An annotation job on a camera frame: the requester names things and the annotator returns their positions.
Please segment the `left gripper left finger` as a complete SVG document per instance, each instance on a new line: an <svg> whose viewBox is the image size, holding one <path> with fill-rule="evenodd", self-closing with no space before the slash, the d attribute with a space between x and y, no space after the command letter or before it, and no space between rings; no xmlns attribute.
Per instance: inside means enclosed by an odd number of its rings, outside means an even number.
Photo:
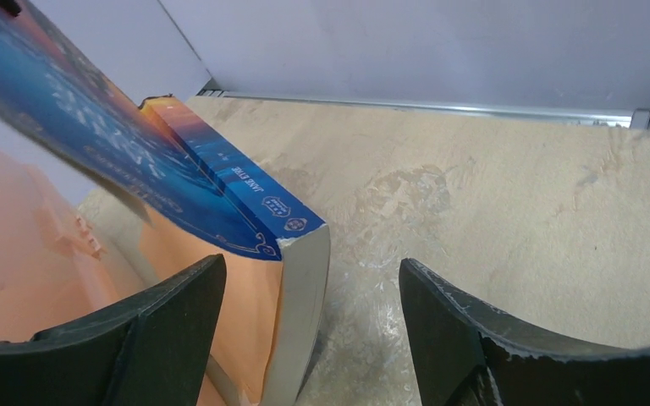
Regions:
<svg viewBox="0 0 650 406"><path fill-rule="evenodd" d="M0 405L194 405L227 277L209 255L27 342L0 342Z"/></svg>

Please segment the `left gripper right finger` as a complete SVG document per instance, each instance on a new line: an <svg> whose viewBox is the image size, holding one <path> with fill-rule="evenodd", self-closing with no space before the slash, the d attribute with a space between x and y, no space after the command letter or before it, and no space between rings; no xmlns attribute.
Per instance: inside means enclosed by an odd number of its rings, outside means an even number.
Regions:
<svg viewBox="0 0 650 406"><path fill-rule="evenodd" d="M425 405L650 405L650 347L532 325L412 258L400 263L399 291Z"/></svg>

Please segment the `blue orange book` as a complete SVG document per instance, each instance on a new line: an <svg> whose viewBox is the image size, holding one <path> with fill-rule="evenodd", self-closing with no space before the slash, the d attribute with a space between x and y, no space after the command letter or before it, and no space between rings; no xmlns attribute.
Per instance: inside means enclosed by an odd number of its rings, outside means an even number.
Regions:
<svg viewBox="0 0 650 406"><path fill-rule="evenodd" d="M129 261L106 235L120 221L80 213L143 290L223 256L223 301L194 405L295 403L328 278L330 235L317 214L174 96L135 105L28 1L0 1L0 119L140 218L139 259Z"/></svg>

